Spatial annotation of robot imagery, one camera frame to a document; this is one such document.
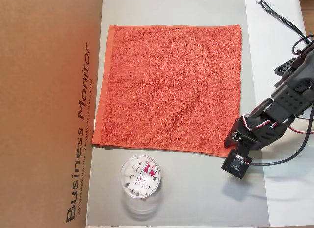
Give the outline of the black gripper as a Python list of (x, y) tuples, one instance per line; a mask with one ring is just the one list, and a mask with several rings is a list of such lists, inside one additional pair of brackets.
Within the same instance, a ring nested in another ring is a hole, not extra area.
[(249, 131), (243, 121), (243, 117), (238, 118), (232, 126), (224, 140), (224, 148), (236, 147), (242, 144), (250, 151), (258, 150), (258, 141), (251, 131)]

